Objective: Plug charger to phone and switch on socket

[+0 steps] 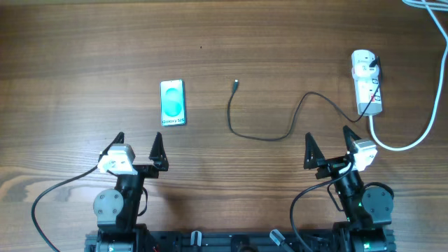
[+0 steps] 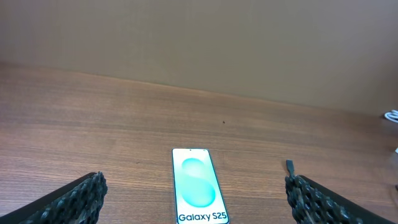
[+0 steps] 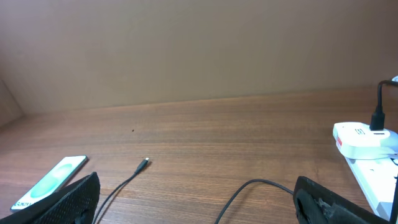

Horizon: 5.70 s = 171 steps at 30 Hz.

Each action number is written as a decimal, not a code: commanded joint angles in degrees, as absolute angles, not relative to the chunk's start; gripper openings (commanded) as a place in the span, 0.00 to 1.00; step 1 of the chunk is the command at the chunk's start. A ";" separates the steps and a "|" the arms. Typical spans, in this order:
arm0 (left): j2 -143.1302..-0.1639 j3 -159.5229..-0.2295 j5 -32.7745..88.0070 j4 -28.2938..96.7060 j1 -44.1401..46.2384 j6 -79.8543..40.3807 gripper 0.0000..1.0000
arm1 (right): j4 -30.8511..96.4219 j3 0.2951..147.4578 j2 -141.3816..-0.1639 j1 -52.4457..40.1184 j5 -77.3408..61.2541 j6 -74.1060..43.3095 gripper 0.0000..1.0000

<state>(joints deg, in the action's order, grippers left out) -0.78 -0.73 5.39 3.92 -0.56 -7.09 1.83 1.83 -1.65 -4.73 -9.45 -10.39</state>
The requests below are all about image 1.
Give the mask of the blue screen Galaxy smartphone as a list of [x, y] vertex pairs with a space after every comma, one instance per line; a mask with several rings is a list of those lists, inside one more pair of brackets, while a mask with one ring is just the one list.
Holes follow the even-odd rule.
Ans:
[[171, 127], [186, 124], [184, 82], [164, 80], [160, 83], [161, 125]]

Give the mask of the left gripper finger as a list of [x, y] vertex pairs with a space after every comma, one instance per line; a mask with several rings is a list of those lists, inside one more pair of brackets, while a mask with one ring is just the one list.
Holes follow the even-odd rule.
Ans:
[[161, 172], [168, 171], [169, 162], [163, 146], [162, 134], [160, 132], [157, 132], [155, 136], [155, 140], [153, 142], [153, 146], [150, 151], [149, 159], [153, 162], [153, 166], [157, 170]]
[[123, 144], [124, 138], [125, 138], [125, 133], [119, 132], [117, 134], [117, 136], [115, 137], [115, 139], [112, 140], [112, 142], [101, 152], [101, 154], [107, 154], [107, 152], [109, 151], [110, 147], [112, 147], [113, 144]]

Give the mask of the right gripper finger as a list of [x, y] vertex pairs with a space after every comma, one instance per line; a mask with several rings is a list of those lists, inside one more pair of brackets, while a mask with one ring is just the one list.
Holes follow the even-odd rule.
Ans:
[[315, 169], [325, 164], [325, 156], [310, 132], [305, 134], [304, 168]]
[[347, 125], [343, 126], [344, 140], [346, 149], [350, 152], [354, 152], [354, 142], [361, 140], [361, 138]]

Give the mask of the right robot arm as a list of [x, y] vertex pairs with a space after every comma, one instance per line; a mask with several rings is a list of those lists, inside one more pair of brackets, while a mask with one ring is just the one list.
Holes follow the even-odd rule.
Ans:
[[391, 224], [394, 192], [380, 182], [364, 183], [360, 172], [377, 154], [375, 143], [343, 127], [347, 153], [325, 158], [311, 133], [305, 135], [304, 168], [316, 169], [317, 179], [330, 179], [345, 222], [329, 230], [306, 231], [303, 240], [313, 251], [392, 252], [397, 249]]

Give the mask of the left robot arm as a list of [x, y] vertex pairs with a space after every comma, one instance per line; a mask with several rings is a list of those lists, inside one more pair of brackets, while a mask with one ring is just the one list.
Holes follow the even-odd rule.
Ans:
[[125, 143], [125, 134], [116, 138], [99, 154], [98, 168], [102, 173], [116, 176], [115, 188], [101, 191], [95, 197], [93, 211], [98, 232], [86, 237], [85, 251], [158, 251], [159, 245], [145, 224], [137, 218], [141, 196], [147, 196], [146, 179], [156, 179], [169, 169], [162, 134], [157, 133], [148, 159], [150, 164], [134, 164], [135, 153]]

